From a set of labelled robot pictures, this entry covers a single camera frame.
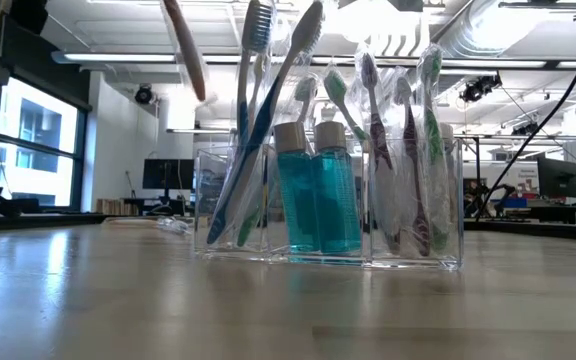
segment clear acrylic organizer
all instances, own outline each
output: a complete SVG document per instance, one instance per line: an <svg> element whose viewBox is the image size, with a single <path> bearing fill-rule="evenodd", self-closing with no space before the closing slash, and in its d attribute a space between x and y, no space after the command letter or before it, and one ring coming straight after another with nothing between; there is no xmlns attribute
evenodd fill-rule
<svg viewBox="0 0 576 360"><path fill-rule="evenodd" d="M463 214L462 206L462 162L460 140L446 146L443 158L445 173L440 173L441 188L445 191L444 203L437 206L439 211L431 207L437 203L437 195L429 191L435 183L431 174L436 170L429 168L426 153L419 157L419 185L423 210L426 212L428 232L433 230L442 237L444 246L429 245L429 251L424 254L419 250L413 224L416 216L412 216L416 208L411 206L414 201L413 171L410 159L406 157L403 140L389 140L388 148L393 169L392 179L386 181L393 184L391 191L383 190L383 175L375 170L374 152L362 151L362 146L355 141L348 141L348 152L352 164L354 190L356 193L357 227L360 229L360 246L349 252L324 253L321 248L316 251L300 251L291 246L287 227L280 176L277 162L277 152L272 145L264 145L259 151L254 170L248 180L246 194L242 197L239 208L232 218L232 226L215 243L208 244L208 233L212 223L213 213L217 206L223 185L228 177L229 160L223 155L235 154L236 148L206 149L198 151L197 200L195 206L195 239L194 250L202 258L234 258L242 260L260 260L268 263L306 263L321 265L350 265L376 268L438 268L455 270L462 264L463 253ZM313 189L315 198L319 189ZM448 214L441 218L438 213ZM400 246L392 246L384 235L383 219L392 218L399 223L398 234ZM327 231L321 231L325 237Z"/></svg>

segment plastic bottle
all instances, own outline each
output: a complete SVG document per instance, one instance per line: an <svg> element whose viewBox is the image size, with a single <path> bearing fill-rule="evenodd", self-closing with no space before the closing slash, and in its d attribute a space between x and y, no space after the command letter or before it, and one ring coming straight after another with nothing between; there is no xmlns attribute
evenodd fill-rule
<svg viewBox="0 0 576 360"><path fill-rule="evenodd" d="M332 121L317 125L315 147L315 204L321 251L324 254L360 251L355 180L344 125Z"/></svg>
<svg viewBox="0 0 576 360"><path fill-rule="evenodd" d="M274 132L291 252L319 251L313 160L306 152L308 140L304 125L302 122L280 124Z"/></svg>

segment computer monitor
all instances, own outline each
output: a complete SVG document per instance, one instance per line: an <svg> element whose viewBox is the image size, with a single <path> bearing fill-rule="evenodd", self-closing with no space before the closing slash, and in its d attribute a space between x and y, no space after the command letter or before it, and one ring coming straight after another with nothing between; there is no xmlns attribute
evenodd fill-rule
<svg viewBox="0 0 576 360"><path fill-rule="evenodd" d="M144 189L192 189L195 161L192 159L146 159Z"/></svg>
<svg viewBox="0 0 576 360"><path fill-rule="evenodd" d="M576 198L576 164L568 161L537 159L541 196Z"/></svg>

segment blue liquid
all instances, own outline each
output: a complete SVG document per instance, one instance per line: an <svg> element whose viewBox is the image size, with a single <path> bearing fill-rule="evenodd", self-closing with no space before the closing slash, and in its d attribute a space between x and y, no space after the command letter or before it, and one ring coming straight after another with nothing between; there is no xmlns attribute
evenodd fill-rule
<svg viewBox="0 0 576 360"><path fill-rule="evenodd" d="M323 150L314 159L319 241L324 254L361 250L361 232L350 155Z"/></svg>
<svg viewBox="0 0 576 360"><path fill-rule="evenodd" d="M277 156L290 249L293 253L319 251L312 159L305 152Z"/></svg>

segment wooden table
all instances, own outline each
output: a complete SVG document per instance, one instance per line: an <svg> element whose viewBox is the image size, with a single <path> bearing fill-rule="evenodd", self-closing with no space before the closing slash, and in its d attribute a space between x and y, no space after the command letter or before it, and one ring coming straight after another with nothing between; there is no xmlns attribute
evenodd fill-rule
<svg viewBox="0 0 576 360"><path fill-rule="evenodd" d="M0 233L0 359L576 359L576 240L461 272L195 260L156 229Z"/></svg>

